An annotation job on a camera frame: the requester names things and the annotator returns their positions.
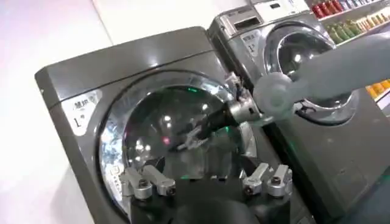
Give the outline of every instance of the washing machine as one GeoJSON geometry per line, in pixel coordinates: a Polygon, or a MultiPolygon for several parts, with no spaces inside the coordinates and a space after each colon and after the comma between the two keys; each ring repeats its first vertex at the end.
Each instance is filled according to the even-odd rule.
{"type": "MultiPolygon", "coordinates": [[[[256,1],[212,22],[213,44],[247,88],[272,72],[296,80],[302,63],[336,47],[307,5],[294,2],[256,1]]],[[[316,220],[331,222],[347,214],[389,167],[390,125],[364,89],[320,102],[305,99],[295,107],[294,117],[264,131],[292,167],[316,220]]]]}
{"type": "MultiPolygon", "coordinates": [[[[252,171],[261,162],[277,168],[271,143],[248,123],[219,130],[196,150],[171,153],[186,125],[235,97],[232,75],[200,27],[123,43],[36,73],[95,223],[129,222],[119,180],[124,167],[151,164],[169,178],[191,180],[250,175],[237,165],[242,161],[252,171]]],[[[292,203],[298,221],[311,219],[301,201],[292,203]]]]}

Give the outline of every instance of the robotic arm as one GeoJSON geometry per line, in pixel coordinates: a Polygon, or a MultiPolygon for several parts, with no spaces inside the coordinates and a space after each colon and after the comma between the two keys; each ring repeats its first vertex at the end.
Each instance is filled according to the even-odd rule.
{"type": "Polygon", "coordinates": [[[194,137],[206,139],[225,126],[252,121],[264,126],[292,116],[294,104],[306,98],[325,100],[390,78],[390,33],[361,38],[325,52],[294,73],[261,77],[253,93],[243,89],[238,100],[227,102],[189,132],[181,149],[192,147],[194,137]]]}

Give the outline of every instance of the label sticker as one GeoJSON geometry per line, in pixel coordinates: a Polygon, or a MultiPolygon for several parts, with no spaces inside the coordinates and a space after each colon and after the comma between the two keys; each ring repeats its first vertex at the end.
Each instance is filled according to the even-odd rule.
{"type": "Polygon", "coordinates": [[[97,89],[61,103],[66,118],[76,136],[83,136],[87,131],[93,111],[101,98],[102,91],[97,89]]]}
{"type": "Polygon", "coordinates": [[[122,201],[122,184],[119,175],[123,172],[123,165],[108,164],[105,168],[106,179],[110,185],[113,196],[117,201],[122,201]]]}
{"type": "Polygon", "coordinates": [[[260,40],[260,31],[252,30],[248,33],[241,35],[241,39],[244,42],[246,49],[249,51],[251,56],[257,57],[258,55],[258,42],[260,40]]]}

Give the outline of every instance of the metal bracket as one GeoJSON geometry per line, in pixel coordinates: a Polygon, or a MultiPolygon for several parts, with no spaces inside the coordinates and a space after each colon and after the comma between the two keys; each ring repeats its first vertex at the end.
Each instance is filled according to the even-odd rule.
{"type": "Polygon", "coordinates": [[[253,174],[243,179],[244,192],[246,195],[255,195],[261,192],[264,179],[269,176],[268,163],[261,163],[253,174]]]}
{"type": "Polygon", "coordinates": [[[173,196],[176,193],[176,184],[173,179],[167,178],[154,166],[147,165],[143,167],[142,175],[148,181],[157,187],[157,192],[162,196],[173,196]]]}
{"type": "Polygon", "coordinates": [[[121,175],[122,196],[128,197],[131,194],[130,186],[133,189],[135,198],[145,200],[152,196],[152,184],[145,180],[133,167],[126,167],[121,175]]]}
{"type": "Polygon", "coordinates": [[[275,174],[267,181],[268,194],[282,197],[293,190],[293,172],[286,165],[279,165],[275,174]]]}

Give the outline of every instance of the shelf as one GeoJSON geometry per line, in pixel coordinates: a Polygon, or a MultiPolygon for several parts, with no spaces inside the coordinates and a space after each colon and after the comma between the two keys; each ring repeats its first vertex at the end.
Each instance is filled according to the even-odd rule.
{"type": "Polygon", "coordinates": [[[378,102],[379,100],[384,98],[384,96],[387,96],[388,93],[390,93],[390,88],[386,89],[385,92],[381,93],[377,98],[375,98],[375,101],[378,102]]]}
{"type": "Polygon", "coordinates": [[[386,21],[386,22],[384,22],[384,23],[382,23],[381,25],[377,25],[377,26],[375,26],[374,28],[371,28],[371,29],[365,31],[364,33],[361,33],[361,34],[359,34],[359,35],[357,35],[357,36],[354,36],[354,37],[352,37],[352,38],[349,38],[348,40],[346,40],[346,41],[344,41],[344,42],[342,42],[342,43],[337,44],[337,47],[340,47],[341,45],[344,45],[344,44],[346,44],[346,43],[349,43],[349,42],[352,42],[352,41],[354,41],[354,40],[357,40],[357,39],[359,39],[359,38],[361,38],[361,37],[365,37],[365,36],[371,35],[371,34],[373,34],[373,33],[377,32],[377,31],[379,31],[380,29],[382,29],[382,28],[384,28],[384,27],[386,27],[386,26],[388,26],[388,25],[390,25],[390,20],[389,20],[389,21],[386,21]]]}
{"type": "Polygon", "coordinates": [[[323,25],[327,25],[331,23],[345,21],[347,19],[351,19],[351,20],[358,19],[363,16],[366,16],[367,14],[373,13],[381,9],[384,5],[386,5],[386,2],[387,0],[378,0],[378,1],[370,2],[365,5],[355,7],[353,9],[349,9],[334,15],[327,16],[325,18],[321,18],[319,19],[319,21],[323,25]]]}
{"type": "Polygon", "coordinates": [[[375,98],[375,102],[377,103],[378,107],[383,110],[385,107],[387,107],[390,104],[390,88],[386,89],[385,92],[381,93],[377,98],[375,98]]]}

